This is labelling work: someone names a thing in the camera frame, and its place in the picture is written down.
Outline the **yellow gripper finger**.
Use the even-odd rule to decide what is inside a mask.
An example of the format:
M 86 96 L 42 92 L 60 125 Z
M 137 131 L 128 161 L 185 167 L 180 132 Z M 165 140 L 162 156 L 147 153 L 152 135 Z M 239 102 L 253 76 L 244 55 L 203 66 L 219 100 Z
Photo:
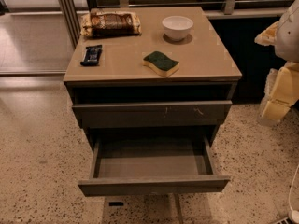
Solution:
M 278 22 L 274 22 L 260 34 L 258 34 L 254 42 L 262 46 L 274 46 L 276 41 L 276 32 L 277 32 Z

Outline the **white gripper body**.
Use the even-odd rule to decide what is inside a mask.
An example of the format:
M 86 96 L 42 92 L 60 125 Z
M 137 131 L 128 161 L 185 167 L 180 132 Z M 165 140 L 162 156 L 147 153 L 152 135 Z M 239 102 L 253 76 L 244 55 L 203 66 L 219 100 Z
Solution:
M 299 63 L 271 69 L 260 105 L 260 122 L 280 122 L 299 100 Z

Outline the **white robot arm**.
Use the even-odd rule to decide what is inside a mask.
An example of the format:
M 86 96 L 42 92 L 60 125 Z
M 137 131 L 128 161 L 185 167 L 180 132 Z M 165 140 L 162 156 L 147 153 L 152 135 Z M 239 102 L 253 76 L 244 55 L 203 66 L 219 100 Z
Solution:
M 278 124 L 299 100 L 299 0 L 295 0 L 279 21 L 273 23 L 254 42 L 272 45 L 275 54 L 286 61 L 283 67 L 267 75 L 258 122 L 264 126 Z

